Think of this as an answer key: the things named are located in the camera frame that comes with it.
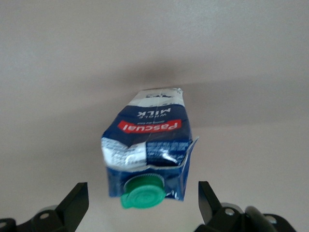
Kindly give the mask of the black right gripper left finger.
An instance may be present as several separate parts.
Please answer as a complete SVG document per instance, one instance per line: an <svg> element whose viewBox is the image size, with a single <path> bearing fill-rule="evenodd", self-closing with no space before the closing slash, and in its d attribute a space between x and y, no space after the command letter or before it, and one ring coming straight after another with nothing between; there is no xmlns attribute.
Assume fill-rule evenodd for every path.
<svg viewBox="0 0 309 232"><path fill-rule="evenodd" d="M74 232L89 208L87 183L78 183L55 209L37 213L18 232Z"/></svg>

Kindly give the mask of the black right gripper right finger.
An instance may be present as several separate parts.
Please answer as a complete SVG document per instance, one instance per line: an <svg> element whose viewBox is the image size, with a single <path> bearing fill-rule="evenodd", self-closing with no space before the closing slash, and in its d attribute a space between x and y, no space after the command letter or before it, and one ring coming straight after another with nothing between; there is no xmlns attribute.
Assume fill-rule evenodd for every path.
<svg viewBox="0 0 309 232"><path fill-rule="evenodd" d="M244 211L232 203L221 203L209 182L198 183L198 206L204 223L196 232L248 232L249 220Z"/></svg>

